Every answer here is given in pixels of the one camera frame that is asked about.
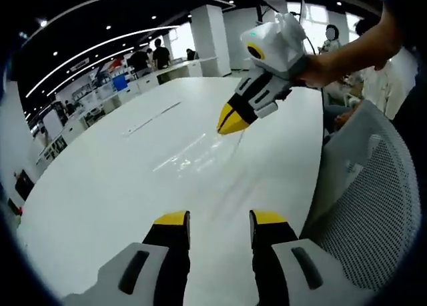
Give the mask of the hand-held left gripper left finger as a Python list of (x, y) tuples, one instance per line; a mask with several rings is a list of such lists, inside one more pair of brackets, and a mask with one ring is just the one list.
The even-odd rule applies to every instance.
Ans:
[(96, 283), (63, 305), (183, 305), (190, 270), (189, 211), (157, 218), (141, 243), (100, 267)]

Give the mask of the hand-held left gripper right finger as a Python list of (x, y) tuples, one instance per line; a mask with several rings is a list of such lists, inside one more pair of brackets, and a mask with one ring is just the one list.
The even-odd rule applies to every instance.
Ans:
[(285, 217), (252, 209), (252, 269), (259, 305), (361, 305), (362, 289), (342, 264), (309, 239), (298, 239)]

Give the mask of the person's right hand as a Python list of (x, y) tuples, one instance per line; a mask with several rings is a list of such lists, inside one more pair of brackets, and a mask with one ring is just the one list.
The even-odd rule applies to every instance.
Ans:
[(325, 87), (336, 81), (340, 74), (335, 66), (335, 54), (307, 55), (305, 69), (296, 79), (310, 87)]

